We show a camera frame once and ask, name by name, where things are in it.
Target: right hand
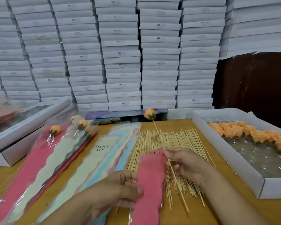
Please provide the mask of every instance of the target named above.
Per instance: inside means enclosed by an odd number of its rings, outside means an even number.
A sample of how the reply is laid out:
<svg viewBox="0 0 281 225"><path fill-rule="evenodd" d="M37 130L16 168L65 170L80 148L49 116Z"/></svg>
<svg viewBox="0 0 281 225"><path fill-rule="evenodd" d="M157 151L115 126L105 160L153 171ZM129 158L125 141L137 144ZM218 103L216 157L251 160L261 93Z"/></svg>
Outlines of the right hand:
<svg viewBox="0 0 281 225"><path fill-rule="evenodd" d="M173 170L195 184L202 186L206 178L216 170L206 159L189 148L166 148L165 156L171 160Z"/></svg>

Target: hand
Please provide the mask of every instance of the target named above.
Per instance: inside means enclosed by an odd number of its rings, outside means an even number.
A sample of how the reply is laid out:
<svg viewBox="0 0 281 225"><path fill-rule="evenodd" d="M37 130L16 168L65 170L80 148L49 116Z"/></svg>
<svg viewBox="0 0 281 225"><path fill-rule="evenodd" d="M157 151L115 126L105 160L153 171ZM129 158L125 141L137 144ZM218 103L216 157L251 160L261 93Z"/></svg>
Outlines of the hand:
<svg viewBox="0 0 281 225"><path fill-rule="evenodd" d="M92 219L97 219L114 206L134 207L143 191L128 179L137 181L137 175L130 171L117 171L81 192L90 199Z"/></svg>
<svg viewBox="0 0 281 225"><path fill-rule="evenodd" d="M165 156L171 160L174 171L202 186L205 179L215 169L206 159L189 148L166 148Z"/></svg>

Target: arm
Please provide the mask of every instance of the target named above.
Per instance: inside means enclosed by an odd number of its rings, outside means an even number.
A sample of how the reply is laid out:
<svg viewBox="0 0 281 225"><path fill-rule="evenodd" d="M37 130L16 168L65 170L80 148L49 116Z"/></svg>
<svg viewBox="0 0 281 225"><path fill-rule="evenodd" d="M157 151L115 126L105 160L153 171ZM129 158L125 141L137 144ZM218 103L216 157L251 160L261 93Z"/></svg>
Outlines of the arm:
<svg viewBox="0 0 281 225"><path fill-rule="evenodd" d="M188 148L170 148L173 169L200 185L223 225L270 225L208 161Z"/></svg>
<svg viewBox="0 0 281 225"><path fill-rule="evenodd" d="M128 179L136 181L137 175L130 171L112 173L70 198L40 225L85 225L111 207L133 207L143 191Z"/></svg>

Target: box of orange roses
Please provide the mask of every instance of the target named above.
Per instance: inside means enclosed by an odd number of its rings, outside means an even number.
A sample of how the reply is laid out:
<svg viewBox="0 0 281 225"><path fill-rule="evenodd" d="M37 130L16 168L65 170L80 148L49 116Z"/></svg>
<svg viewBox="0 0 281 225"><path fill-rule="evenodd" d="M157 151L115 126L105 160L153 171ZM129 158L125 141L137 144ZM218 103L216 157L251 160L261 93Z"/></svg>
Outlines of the box of orange roses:
<svg viewBox="0 0 281 225"><path fill-rule="evenodd" d="M194 111L193 123L257 199L281 199L281 129L236 108Z"/></svg>

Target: table surface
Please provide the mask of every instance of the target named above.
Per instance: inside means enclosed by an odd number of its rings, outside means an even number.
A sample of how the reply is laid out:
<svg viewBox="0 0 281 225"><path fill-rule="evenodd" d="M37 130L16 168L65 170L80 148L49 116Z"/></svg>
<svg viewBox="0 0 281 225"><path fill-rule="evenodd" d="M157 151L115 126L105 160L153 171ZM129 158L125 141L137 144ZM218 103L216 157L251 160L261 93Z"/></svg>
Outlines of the table surface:
<svg viewBox="0 0 281 225"><path fill-rule="evenodd" d="M159 121L156 122L158 128L164 131L180 131L181 129L195 128L191 119L186 120L172 120L172 121ZM38 217L45 212L50 206L50 203L62 190L64 185L75 173L77 167L82 163L86 155L89 154L90 149L94 146L95 142L100 136L108 134L111 127L114 125L99 126L98 135L86 146L83 152L70 164L70 166L58 177L58 179L44 192L44 194L29 208L22 218L16 223L18 224L32 224ZM144 122L142 124L142 130L154 129L153 122ZM202 143L205 145L207 151L212 157L219 171L225 175L225 177L233 183L233 185L239 190L239 192L253 205L255 206L268 220L273 224L281 225L281 200L257 200L250 190L244 185L240 178L231 170L222 157L217 153L208 140L197 129L199 137ZM0 185L10 177L11 174L24 162L24 159L16 163L13 167L0 167ZM12 181L9 179L1 188L0 196L7 189L8 185ZM173 197L173 210L170 211L169 201L164 196L164 207L160 213L161 225L177 225L177 224L220 224L219 220L212 207L209 205L207 199L204 199L206 207L204 208L199 197L191 197L185 195L187 206L190 210L187 215L179 196L172 189ZM128 224L129 210L120 208L116 214L116 209L113 208L108 214L106 225L127 225Z"/></svg>

